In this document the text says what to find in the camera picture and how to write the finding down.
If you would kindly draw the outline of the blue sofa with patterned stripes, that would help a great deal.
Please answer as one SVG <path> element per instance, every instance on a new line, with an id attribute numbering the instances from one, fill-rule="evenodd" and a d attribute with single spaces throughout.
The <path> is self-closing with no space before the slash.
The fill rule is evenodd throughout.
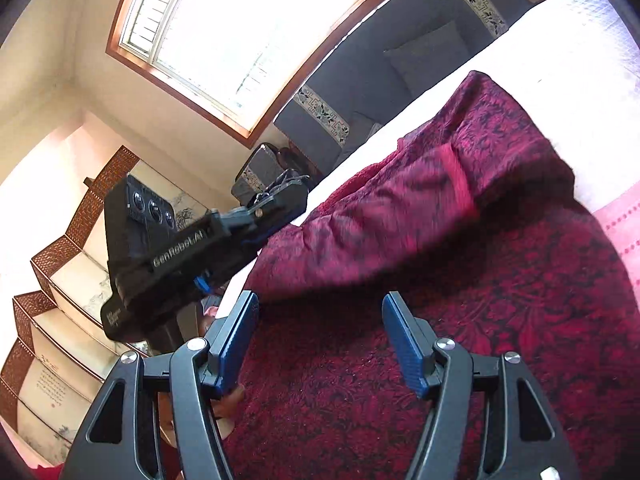
<path id="1" fill-rule="evenodd" d="M 326 57 L 276 125 L 326 176 L 531 6 L 528 0 L 387 0 Z"/>

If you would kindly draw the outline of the blue square cushion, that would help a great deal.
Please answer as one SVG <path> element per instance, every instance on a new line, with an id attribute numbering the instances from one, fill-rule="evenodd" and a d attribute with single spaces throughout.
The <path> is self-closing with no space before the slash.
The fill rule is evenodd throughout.
<path id="1" fill-rule="evenodd" d="M 384 56 L 401 76 L 413 99 L 430 90 L 470 58 L 454 21 L 400 47 L 385 50 Z"/>

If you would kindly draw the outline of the pink checked bed cover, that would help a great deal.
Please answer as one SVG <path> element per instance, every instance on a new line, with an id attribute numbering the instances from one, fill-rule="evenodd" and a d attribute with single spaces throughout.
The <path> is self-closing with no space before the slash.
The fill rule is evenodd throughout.
<path id="1" fill-rule="evenodd" d="M 535 287 L 629 294 L 598 212 L 639 177 L 639 50 L 608 0 L 546 0 L 424 92 L 232 278 L 263 304 L 430 304 Z"/>

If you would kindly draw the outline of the wooden framed window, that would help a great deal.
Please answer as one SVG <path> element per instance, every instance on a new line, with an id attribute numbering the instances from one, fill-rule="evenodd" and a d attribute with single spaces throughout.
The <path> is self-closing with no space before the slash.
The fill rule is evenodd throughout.
<path id="1" fill-rule="evenodd" d="M 106 52 L 252 146 L 383 0 L 120 0 Z"/>

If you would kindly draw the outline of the dark red patterned sweater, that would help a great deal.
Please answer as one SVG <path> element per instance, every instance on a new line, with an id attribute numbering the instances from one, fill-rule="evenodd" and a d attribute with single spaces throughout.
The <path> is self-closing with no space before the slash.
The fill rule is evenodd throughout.
<path id="1" fill-rule="evenodd" d="M 512 96 L 465 77 L 442 109 L 300 226 L 246 288 L 259 323 L 224 449 L 238 479 L 400 479 L 427 406 L 401 378 L 381 306 L 518 352 L 586 479 L 639 474 L 639 312 L 574 174 Z"/>

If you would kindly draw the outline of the painted folding screen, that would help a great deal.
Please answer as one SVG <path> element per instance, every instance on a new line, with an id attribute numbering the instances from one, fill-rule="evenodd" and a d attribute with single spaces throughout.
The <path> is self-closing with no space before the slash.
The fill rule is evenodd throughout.
<path id="1" fill-rule="evenodd" d="M 128 148 L 91 156 L 79 166 L 63 155 L 56 168 L 30 153 L 9 175 L 4 194 L 31 211 L 28 252 L 37 289 L 12 299 L 16 341 L 2 365 L 1 420 L 25 452 L 58 466 L 102 382 L 128 351 L 149 353 L 144 341 L 120 344 L 105 336 L 100 311 L 111 297 L 106 270 L 103 200 L 122 178 L 135 177 L 168 200 L 183 228 L 206 211 Z"/>

